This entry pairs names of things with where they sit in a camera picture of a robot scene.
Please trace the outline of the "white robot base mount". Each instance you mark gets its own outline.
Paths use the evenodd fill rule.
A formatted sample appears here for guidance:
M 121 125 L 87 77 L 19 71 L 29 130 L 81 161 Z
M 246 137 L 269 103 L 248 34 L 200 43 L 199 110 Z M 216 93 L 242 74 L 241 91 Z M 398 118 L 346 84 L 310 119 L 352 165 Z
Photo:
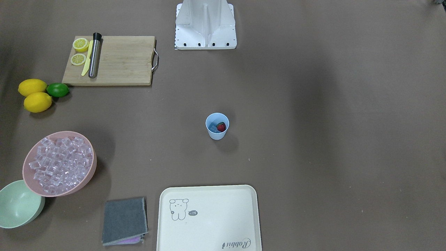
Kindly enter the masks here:
M 237 46 L 234 6 L 226 0 L 184 0 L 176 6 L 174 48 L 231 50 Z

